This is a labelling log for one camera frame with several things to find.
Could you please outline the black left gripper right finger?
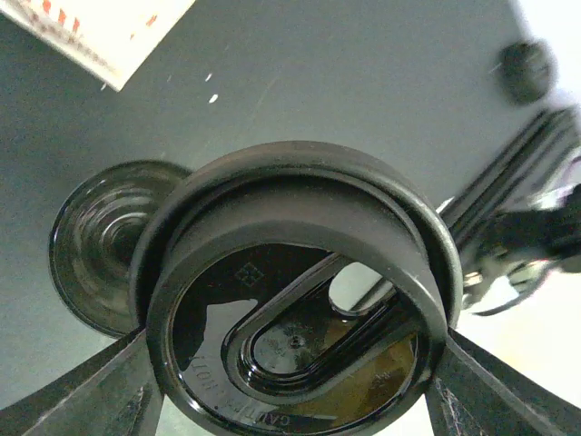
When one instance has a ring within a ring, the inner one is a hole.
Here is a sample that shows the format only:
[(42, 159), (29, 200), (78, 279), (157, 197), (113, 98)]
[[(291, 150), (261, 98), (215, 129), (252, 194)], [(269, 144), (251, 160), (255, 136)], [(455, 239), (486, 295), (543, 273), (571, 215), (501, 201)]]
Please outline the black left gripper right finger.
[(454, 330), (426, 402), (436, 435), (580, 433), (579, 408)]

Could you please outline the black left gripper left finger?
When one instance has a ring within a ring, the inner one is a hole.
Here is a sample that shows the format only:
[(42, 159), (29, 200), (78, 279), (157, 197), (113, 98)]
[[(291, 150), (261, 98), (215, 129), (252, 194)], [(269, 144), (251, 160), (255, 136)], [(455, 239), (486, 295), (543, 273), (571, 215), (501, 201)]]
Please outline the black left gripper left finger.
[(163, 395), (144, 330), (1, 410), (3, 435), (154, 435)]

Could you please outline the cream bear-print paper bag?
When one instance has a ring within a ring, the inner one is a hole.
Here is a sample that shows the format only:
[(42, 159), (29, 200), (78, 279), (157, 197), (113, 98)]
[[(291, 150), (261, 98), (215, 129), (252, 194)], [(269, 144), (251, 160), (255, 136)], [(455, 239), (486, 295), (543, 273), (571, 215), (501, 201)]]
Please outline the cream bear-print paper bag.
[(119, 92), (193, 5), (191, 0), (3, 1), (1, 14)]

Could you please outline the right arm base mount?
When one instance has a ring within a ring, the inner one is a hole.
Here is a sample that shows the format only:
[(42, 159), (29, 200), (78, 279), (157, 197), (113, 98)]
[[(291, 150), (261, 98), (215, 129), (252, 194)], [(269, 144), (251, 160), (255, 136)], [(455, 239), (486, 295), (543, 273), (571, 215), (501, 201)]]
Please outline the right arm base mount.
[[(556, 208), (502, 213), (488, 222), (470, 266), (478, 280), (465, 281), (462, 308), (488, 317), (531, 297), (550, 271), (580, 272), (580, 186)], [(505, 277), (511, 297), (479, 309), (495, 280)]]

